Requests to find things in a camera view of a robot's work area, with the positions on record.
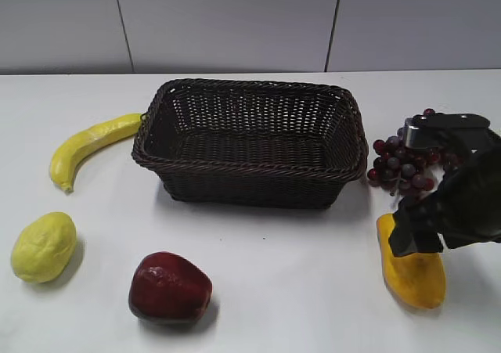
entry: red apple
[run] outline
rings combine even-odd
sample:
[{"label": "red apple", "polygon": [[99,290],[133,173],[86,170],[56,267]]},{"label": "red apple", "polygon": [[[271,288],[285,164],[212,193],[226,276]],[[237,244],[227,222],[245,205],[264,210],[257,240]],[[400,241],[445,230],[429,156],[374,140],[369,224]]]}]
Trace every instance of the red apple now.
[{"label": "red apple", "polygon": [[196,322],[211,294],[211,281],[193,263],[160,252],[145,257],[135,270],[128,305],[135,316],[151,322]]}]

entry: wicker basket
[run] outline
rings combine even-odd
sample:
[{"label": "wicker basket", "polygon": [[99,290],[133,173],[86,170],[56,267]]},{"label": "wicker basket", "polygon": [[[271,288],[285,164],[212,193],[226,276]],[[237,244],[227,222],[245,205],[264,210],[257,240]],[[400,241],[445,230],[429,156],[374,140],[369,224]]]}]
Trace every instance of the wicker basket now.
[{"label": "wicker basket", "polygon": [[367,153],[346,89],[182,79],[158,90],[132,157],[175,200],[327,208]]}]

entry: lemon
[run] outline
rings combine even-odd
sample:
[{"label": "lemon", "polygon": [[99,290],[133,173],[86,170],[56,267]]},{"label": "lemon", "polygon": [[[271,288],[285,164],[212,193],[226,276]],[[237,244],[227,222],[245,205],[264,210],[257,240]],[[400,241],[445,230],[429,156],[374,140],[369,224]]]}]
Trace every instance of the lemon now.
[{"label": "lemon", "polygon": [[51,212],[32,222],[13,248],[14,274],[29,283],[55,279],[70,261],[77,243],[77,230],[70,216]]}]

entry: basket rim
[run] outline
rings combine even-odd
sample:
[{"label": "basket rim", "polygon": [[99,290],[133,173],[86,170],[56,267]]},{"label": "basket rim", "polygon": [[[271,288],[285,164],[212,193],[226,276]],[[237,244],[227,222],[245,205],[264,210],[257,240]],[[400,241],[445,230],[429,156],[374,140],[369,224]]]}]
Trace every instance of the basket rim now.
[{"label": "basket rim", "polygon": [[[162,104],[163,96],[173,88],[179,85],[205,85],[213,86],[217,84],[218,88],[264,88],[273,90],[291,90],[300,89],[304,91],[316,90],[317,92],[336,92],[341,94],[351,104],[353,113],[352,120],[357,126],[358,134],[358,153],[354,164],[350,167],[307,167],[287,164],[257,164],[257,163],[235,163],[231,161],[221,160],[180,160],[159,157],[147,153],[145,150],[145,142],[150,129],[157,115],[158,108]],[[132,150],[132,158],[142,167],[151,171],[168,173],[168,172],[192,172],[197,174],[231,174],[231,175],[268,175],[268,176],[294,176],[315,178],[321,180],[348,182],[360,178],[366,170],[367,155],[369,153],[366,137],[363,132],[362,119],[358,105],[351,93],[344,88],[335,85],[315,85],[312,83],[297,83],[283,81],[230,81],[220,79],[174,79],[164,83],[157,91],[153,98],[148,111],[142,115],[142,124],[138,130]]]}]

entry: red grapes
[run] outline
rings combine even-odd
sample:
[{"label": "red grapes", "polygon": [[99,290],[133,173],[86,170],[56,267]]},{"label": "red grapes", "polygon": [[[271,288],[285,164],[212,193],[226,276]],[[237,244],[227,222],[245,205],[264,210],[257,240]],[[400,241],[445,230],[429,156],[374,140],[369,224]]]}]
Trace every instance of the red grapes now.
[{"label": "red grapes", "polygon": [[[428,108],[424,115],[435,114]],[[404,128],[397,130],[397,135],[390,136],[386,141],[378,139],[373,148],[379,157],[374,160],[374,168],[367,172],[369,184],[381,186],[390,190],[393,195],[396,189],[402,195],[417,196],[421,191],[431,191],[435,184],[432,178],[427,178],[424,171],[428,166],[442,161],[447,171],[453,171],[459,160],[453,153],[441,153],[438,149],[418,151],[405,148],[403,145]]]}]

